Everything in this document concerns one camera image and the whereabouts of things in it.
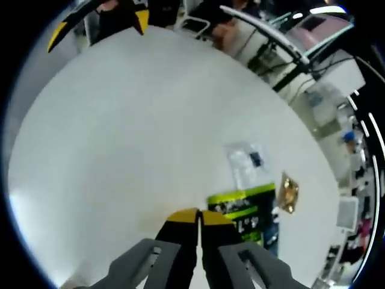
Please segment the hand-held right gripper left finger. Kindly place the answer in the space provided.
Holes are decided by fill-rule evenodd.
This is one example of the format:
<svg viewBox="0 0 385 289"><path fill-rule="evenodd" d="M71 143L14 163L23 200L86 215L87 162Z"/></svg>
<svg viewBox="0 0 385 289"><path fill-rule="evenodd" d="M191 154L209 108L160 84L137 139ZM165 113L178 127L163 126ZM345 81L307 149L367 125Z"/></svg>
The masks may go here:
<svg viewBox="0 0 385 289"><path fill-rule="evenodd" d="M145 238L116 258L90 288L189 288L197 263L200 210L170 215L156 238Z"/></svg>

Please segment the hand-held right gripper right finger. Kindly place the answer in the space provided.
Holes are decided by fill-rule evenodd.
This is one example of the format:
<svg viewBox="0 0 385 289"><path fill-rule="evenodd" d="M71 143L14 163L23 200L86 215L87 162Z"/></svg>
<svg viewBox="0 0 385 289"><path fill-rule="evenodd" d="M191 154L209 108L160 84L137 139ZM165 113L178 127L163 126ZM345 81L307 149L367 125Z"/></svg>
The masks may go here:
<svg viewBox="0 0 385 289"><path fill-rule="evenodd" d="M202 264L210 288L306 288L291 268L255 242L243 241L221 213L201 212Z"/></svg>

